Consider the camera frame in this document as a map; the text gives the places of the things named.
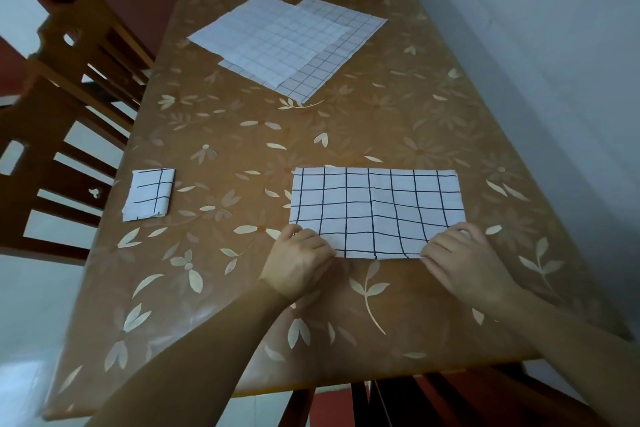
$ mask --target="white fabric with black grid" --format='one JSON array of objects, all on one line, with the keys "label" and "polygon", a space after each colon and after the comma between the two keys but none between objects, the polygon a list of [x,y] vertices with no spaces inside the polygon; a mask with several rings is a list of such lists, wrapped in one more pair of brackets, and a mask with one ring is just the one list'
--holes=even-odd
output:
[{"label": "white fabric with black grid", "polygon": [[173,187],[175,169],[144,169],[133,171],[122,220],[144,220],[165,216]]},{"label": "white fabric with black grid", "polygon": [[323,0],[303,0],[297,7],[322,19],[347,26],[348,30],[336,42],[327,46],[295,74],[278,85],[271,85],[252,74],[251,71],[226,59],[220,61],[220,66],[275,90],[298,103],[305,103],[387,21]]},{"label": "white fabric with black grid", "polygon": [[347,30],[281,0],[249,0],[189,39],[276,87]]},{"label": "white fabric with black grid", "polygon": [[297,167],[290,223],[315,230],[337,256],[416,259],[465,220],[455,171]]}]

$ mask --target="floor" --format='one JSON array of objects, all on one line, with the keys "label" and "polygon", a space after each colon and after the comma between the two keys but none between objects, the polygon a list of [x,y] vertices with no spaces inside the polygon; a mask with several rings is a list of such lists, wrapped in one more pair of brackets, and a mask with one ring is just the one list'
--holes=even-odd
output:
[{"label": "floor", "polygon": [[[35,0],[0,0],[0,6],[15,8],[4,11],[8,17],[3,16],[0,21],[0,36],[25,56],[35,51],[35,29],[46,17],[43,8]],[[10,104],[12,100],[4,99],[0,104]],[[120,162],[120,150],[80,124],[72,129],[67,141],[115,166]],[[96,177],[109,182],[105,176]],[[46,215],[32,216],[26,234],[89,247],[93,229],[61,221]],[[44,425],[38,411],[62,349],[82,274],[83,269],[77,266],[0,255],[0,427]],[[527,362],[526,367],[532,376],[578,398],[548,363]],[[275,426],[290,395],[283,392],[232,399],[218,425]],[[47,425],[76,427],[86,422],[87,419],[72,419]]]}]

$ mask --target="table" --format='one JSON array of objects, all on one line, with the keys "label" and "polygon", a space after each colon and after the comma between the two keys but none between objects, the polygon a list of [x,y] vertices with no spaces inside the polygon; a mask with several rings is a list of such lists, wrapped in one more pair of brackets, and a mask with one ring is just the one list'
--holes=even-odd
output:
[{"label": "table", "polygon": [[[288,223],[285,192],[296,166],[457,170],[467,219],[487,229],[519,284],[624,334],[417,0],[326,0],[388,22],[304,108],[187,41],[245,1],[177,2],[86,264],[46,418],[92,414],[146,361],[255,282],[273,230]],[[322,133],[326,147],[314,143]],[[176,168],[169,214],[123,223],[132,170],[160,166]],[[538,357],[447,293],[420,261],[381,261],[367,279],[370,270],[371,261],[338,260],[278,318],[236,395]],[[349,278],[389,286],[365,299]]]}]

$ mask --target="small folded cloth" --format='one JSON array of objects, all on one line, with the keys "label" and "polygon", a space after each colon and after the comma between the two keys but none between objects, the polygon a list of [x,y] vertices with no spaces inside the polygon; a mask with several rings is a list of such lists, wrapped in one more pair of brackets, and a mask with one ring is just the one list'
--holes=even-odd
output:
[{"label": "small folded cloth", "polygon": [[145,169],[133,171],[122,220],[144,220],[165,216],[173,187],[175,169]]}]

